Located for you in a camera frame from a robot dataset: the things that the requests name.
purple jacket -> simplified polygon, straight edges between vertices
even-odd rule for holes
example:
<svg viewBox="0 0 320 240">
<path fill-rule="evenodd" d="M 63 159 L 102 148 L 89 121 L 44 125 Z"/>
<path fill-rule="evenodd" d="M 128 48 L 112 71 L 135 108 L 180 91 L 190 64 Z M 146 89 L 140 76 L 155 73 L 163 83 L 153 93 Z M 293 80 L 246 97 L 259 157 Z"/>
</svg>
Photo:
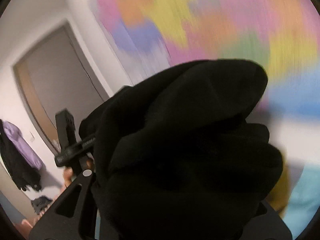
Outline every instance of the purple jacket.
<svg viewBox="0 0 320 240">
<path fill-rule="evenodd" d="M 3 129 L 9 140 L 12 141 L 27 163 L 39 171 L 42 168 L 42 161 L 23 139 L 20 129 L 14 124 L 6 121 L 3 122 Z"/>
</svg>

doorway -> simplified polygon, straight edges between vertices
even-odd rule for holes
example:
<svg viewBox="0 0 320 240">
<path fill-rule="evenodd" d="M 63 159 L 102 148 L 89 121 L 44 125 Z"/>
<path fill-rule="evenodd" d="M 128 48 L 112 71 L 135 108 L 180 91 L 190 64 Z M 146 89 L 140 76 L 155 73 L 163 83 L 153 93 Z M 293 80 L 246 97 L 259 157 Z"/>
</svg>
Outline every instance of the doorway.
<svg viewBox="0 0 320 240">
<path fill-rule="evenodd" d="M 21 97 L 47 146 L 57 155 L 60 145 L 55 114 L 73 114 L 76 136 L 81 121 L 109 97 L 66 25 L 33 48 L 14 67 Z"/>
</svg>

white wall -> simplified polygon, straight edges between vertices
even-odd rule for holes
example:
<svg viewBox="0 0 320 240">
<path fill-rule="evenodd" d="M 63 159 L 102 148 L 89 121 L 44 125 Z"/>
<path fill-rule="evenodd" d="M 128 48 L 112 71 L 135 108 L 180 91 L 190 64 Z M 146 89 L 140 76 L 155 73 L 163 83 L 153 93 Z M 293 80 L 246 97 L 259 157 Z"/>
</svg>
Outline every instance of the white wall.
<svg viewBox="0 0 320 240">
<path fill-rule="evenodd" d="M 79 34 L 93 58 L 91 62 L 88 59 L 90 65 L 102 85 L 105 80 L 109 86 L 105 87 L 108 95 L 112 96 L 124 85 L 132 85 L 91 12 L 90 0 L 67 0 L 67 4 Z"/>
<path fill-rule="evenodd" d="M 25 140 L 46 165 L 47 172 L 43 176 L 45 184 L 52 185 L 39 193 L 27 191 L 25 194 L 30 199 L 58 194 L 63 183 L 62 169 L 55 166 L 52 152 L 37 133 L 25 110 L 12 67 L 32 46 L 65 23 L 65 7 L 65 0 L 11 0 L 0 18 L 0 118 L 21 129 Z M 22 203 L 25 201 L 19 190 L 12 188 L 9 179 L 0 181 L 0 190 L 4 195 L 10 192 L 10 196 L 5 195 L 10 201 L 16 196 L 20 196 Z"/>
</svg>

silver rivet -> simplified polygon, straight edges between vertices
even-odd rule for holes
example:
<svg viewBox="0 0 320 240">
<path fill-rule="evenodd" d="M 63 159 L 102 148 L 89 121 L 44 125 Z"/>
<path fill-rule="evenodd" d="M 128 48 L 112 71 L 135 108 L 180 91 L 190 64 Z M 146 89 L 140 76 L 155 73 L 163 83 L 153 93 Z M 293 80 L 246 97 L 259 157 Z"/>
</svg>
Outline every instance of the silver rivet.
<svg viewBox="0 0 320 240">
<path fill-rule="evenodd" d="M 82 172 L 83 176 L 85 177 L 89 177 L 92 174 L 91 170 L 85 170 L 84 172 Z"/>
</svg>

black coat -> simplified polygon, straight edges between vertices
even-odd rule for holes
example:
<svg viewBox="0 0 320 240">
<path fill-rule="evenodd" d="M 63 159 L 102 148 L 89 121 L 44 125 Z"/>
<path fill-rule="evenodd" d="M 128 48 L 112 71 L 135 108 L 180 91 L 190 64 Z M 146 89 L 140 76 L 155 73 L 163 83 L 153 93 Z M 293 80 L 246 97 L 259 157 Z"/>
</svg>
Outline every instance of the black coat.
<svg viewBox="0 0 320 240">
<path fill-rule="evenodd" d="M 27 163 L 12 141 L 7 137 L 1 119 L 0 133 L 1 158 L 18 189 L 26 191 L 26 186 L 30 185 L 36 191 L 41 190 L 40 174 Z"/>
<path fill-rule="evenodd" d="M 105 102 L 82 125 L 98 127 L 101 215 L 124 239 L 233 239 L 282 173 L 267 127 L 245 121 L 267 82 L 250 61 L 196 61 Z"/>
</svg>

